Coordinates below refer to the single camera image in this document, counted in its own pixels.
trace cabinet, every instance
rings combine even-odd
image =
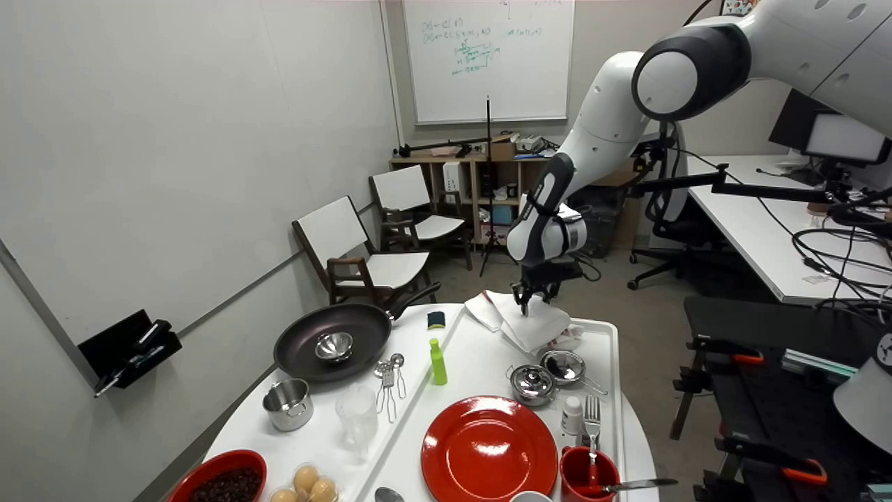
[[[457,180],[443,177],[443,166],[457,163]],[[496,235],[493,242],[506,245],[506,238],[520,217],[524,193],[535,188],[541,173],[546,171],[543,156],[517,156],[517,160],[493,160],[489,163],[485,153],[470,156],[394,156],[390,167],[411,167],[422,166],[428,177],[428,188],[433,199],[443,199],[447,193],[460,195],[460,207],[465,220],[475,230],[475,242],[489,245],[490,231]]]

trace spoon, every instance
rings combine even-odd
[[[642,488],[659,488],[659,485],[679,485],[679,481],[673,481],[673,477],[630,481],[630,482],[596,485],[596,488],[584,488],[584,490],[585,490],[585,496],[601,496],[601,495],[642,490]]]
[[[373,490],[373,502],[404,502],[404,500],[394,488],[383,485]]]

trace computer monitor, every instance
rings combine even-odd
[[[890,156],[890,139],[875,128],[792,90],[771,143],[800,152],[822,167],[865,167]]]

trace black chair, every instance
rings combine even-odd
[[[734,255],[729,255],[726,235],[709,220],[709,214],[698,207],[698,200],[687,199],[679,217],[666,220],[669,200],[680,189],[663,189],[654,193],[648,200],[644,214],[654,220],[654,235],[680,242],[680,249],[634,249],[630,263],[638,263],[638,256],[662,259],[662,265],[638,274],[628,281],[630,291],[638,291],[638,286],[651,277],[676,272],[679,277],[687,277],[688,272],[701,267],[729,267]]]

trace red plate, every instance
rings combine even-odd
[[[546,424],[524,404],[478,396],[454,403],[431,424],[422,471],[442,502],[493,502],[520,490],[553,495],[557,447]]]

